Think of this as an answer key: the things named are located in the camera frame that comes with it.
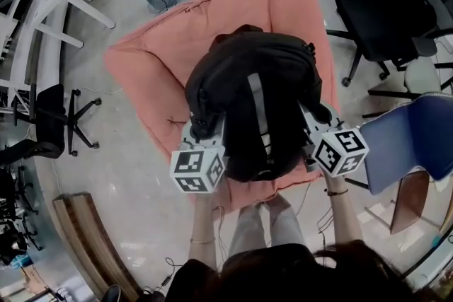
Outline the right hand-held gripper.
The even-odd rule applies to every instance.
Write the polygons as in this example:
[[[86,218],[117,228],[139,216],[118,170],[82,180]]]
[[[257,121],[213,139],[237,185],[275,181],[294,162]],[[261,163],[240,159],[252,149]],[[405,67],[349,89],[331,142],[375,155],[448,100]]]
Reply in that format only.
[[[328,103],[319,103],[316,115],[300,102],[298,105],[309,138],[304,148],[307,169],[320,169],[332,178],[356,171],[369,153],[360,129],[342,128],[343,120]]]

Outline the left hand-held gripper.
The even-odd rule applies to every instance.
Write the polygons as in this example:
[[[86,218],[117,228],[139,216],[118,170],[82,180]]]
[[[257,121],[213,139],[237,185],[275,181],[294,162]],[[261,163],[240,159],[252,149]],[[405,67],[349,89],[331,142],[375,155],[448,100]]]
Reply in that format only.
[[[224,140],[226,115],[220,115],[214,128],[214,139]],[[178,189],[186,194],[212,194],[224,176],[223,146],[194,144],[192,122],[183,126],[181,143],[171,154],[170,177]]]

